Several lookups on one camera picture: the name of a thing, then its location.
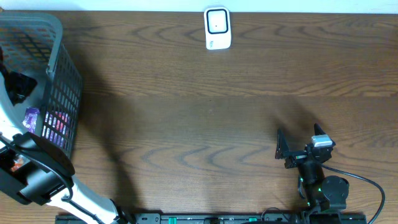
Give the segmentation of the purple snack packet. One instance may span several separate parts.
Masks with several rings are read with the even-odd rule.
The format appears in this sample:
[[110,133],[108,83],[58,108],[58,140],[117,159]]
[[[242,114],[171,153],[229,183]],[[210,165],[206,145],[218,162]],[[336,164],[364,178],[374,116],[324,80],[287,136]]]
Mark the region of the purple snack packet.
[[31,133],[35,133],[35,128],[37,125],[37,118],[39,117],[40,110],[38,108],[27,108],[25,111],[24,120],[22,124]]

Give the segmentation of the small orange white box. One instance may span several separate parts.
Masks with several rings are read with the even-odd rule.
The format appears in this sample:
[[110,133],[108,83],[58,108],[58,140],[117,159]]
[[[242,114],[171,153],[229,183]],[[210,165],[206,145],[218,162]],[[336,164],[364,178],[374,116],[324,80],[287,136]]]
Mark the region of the small orange white box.
[[23,155],[16,155],[12,160],[12,166],[10,168],[10,171],[15,172],[28,162],[29,160]]

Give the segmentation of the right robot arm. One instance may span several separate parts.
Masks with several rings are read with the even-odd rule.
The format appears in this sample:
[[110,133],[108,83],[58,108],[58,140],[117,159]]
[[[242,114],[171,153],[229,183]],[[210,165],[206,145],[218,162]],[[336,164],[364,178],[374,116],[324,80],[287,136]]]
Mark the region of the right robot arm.
[[346,208],[349,183],[336,175],[325,176],[322,165],[331,159],[335,142],[318,124],[314,135],[301,151],[291,151],[281,129],[277,130],[275,158],[283,159],[286,169],[298,169],[298,191],[308,208],[290,217],[291,223],[341,223]]

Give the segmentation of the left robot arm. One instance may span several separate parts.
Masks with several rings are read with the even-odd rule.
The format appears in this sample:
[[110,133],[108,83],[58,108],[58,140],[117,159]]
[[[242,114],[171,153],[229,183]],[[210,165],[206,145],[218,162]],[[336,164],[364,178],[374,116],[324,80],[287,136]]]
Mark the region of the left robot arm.
[[64,209],[86,223],[134,223],[76,176],[70,155],[83,80],[65,49],[37,53],[36,68],[1,59],[1,191],[24,205]]

